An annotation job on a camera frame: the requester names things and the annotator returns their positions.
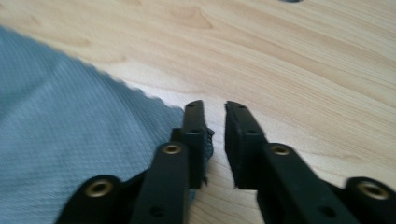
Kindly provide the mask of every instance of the wooden table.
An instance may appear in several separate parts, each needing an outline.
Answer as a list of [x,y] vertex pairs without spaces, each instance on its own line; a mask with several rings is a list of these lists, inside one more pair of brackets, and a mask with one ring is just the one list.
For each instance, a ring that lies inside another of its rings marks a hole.
[[396,189],[395,1],[0,0],[0,24],[168,105],[204,100],[216,152],[191,223],[262,223],[255,192],[233,189],[227,100],[319,177]]

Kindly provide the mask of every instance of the wood grain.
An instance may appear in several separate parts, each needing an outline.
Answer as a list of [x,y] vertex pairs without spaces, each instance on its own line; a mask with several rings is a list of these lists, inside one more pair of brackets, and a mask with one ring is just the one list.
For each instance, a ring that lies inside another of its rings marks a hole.
[[390,0],[0,0],[0,24],[168,105],[204,100],[216,153],[191,223],[262,223],[255,192],[233,189],[224,103],[247,105],[323,179],[396,189],[395,11]]

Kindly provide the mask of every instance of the fabric texture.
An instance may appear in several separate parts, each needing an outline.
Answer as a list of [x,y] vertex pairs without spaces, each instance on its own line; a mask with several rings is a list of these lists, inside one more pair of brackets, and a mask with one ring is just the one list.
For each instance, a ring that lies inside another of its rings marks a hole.
[[139,174],[182,116],[0,27],[0,223],[53,223],[86,179]]

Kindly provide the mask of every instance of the screw hole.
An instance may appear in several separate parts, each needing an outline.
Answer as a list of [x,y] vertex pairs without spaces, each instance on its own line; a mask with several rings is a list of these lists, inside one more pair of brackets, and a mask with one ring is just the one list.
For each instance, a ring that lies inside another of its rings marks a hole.
[[273,147],[272,150],[275,154],[280,156],[286,156],[290,153],[290,150],[285,147]]
[[149,213],[153,217],[164,217],[165,216],[165,209],[162,206],[152,206],[149,210]]
[[174,145],[167,146],[163,149],[163,152],[166,154],[177,154],[177,153],[181,152],[181,147],[174,146]]
[[101,179],[90,184],[85,190],[85,194],[92,198],[98,198],[107,195],[111,190],[113,190],[113,184],[106,179]]
[[386,200],[389,197],[389,194],[386,190],[372,182],[361,182],[358,185],[358,189],[365,195],[374,199]]
[[337,216],[337,214],[335,213],[335,211],[330,208],[329,206],[321,206],[318,208],[318,210],[326,217],[329,218],[335,218]]

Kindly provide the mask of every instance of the gray cloth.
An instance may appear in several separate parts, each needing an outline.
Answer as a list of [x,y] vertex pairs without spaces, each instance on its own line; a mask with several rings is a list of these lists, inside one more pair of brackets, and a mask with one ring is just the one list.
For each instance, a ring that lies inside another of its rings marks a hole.
[[53,223],[86,179],[137,175],[182,115],[0,27],[0,223]]

